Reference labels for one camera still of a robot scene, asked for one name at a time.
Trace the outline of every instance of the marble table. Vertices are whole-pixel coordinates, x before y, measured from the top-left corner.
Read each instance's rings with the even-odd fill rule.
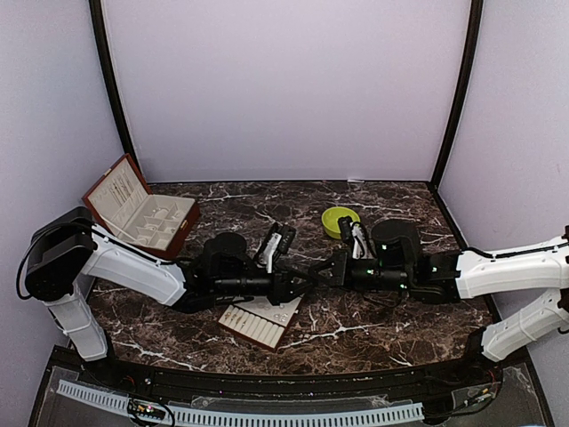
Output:
[[[272,223],[280,222],[297,229],[281,260],[305,270],[341,246],[324,234],[320,221],[334,205],[357,211],[368,229],[390,218],[415,222],[426,253],[457,248],[421,182],[222,182],[158,184],[152,190],[194,197],[201,207],[181,255],[198,254],[205,240],[222,231],[245,236],[253,254]],[[221,329],[217,319],[224,307],[185,315],[104,280],[96,281],[89,303],[120,359],[249,375],[355,373],[456,359],[468,335],[492,321],[481,298],[443,305],[407,300],[394,309],[319,286],[305,296],[280,348],[272,352]]]

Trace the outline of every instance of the open jewelry box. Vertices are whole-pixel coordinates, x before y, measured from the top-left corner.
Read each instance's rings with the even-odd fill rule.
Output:
[[[97,221],[126,243],[174,259],[199,216],[193,198],[152,194],[126,154],[84,195]]]

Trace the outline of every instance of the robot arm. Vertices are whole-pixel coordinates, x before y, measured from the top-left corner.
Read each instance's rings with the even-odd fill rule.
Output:
[[[286,253],[294,233],[275,224],[266,240],[275,235],[281,244],[269,252],[277,258]],[[261,249],[255,258],[267,256],[266,248]],[[205,242],[203,253],[183,268],[116,239],[93,223],[88,210],[77,208],[35,233],[18,282],[28,257],[29,295],[50,310],[82,359],[94,361],[107,356],[109,342],[76,285],[80,273],[110,280],[185,313],[231,302],[235,296],[263,295],[276,305],[312,287],[310,278],[298,271],[276,269],[272,263],[270,271],[259,267],[246,251],[242,236],[222,233]]]
[[[487,253],[468,248],[425,255],[413,224],[387,220],[372,229],[376,259],[356,259],[347,251],[337,251],[313,266],[310,274],[329,286],[360,292],[397,291],[426,303],[546,288],[540,298],[518,313],[470,336],[468,348],[498,362],[529,342],[569,326],[567,231],[538,245],[509,250]],[[322,276],[325,270],[331,270],[332,276]]]

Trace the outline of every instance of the white perforated strip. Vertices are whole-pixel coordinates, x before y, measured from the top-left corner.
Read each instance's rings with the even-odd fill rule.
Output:
[[[65,380],[60,380],[57,393],[110,413],[127,416],[128,398],[126,396],[109,394]],[[367,411],[316,415],[235,414],[176,407],[175,405],[168,405],[168,407],[174,413],[176,425],[180,427],[375,427],[424,419],[421,403]],[[168,418],[166,416],[162,424],[169,425],[171,422]]]

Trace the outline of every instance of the green bowl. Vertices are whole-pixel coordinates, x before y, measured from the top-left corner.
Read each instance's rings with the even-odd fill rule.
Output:
[[[349,216],[352,221],[359,222],[359,215],[347,207],[335,206],[325,210],[322,214],[322,224],[328,236],[337,239],[341,238],[338,220],[344,216]]]

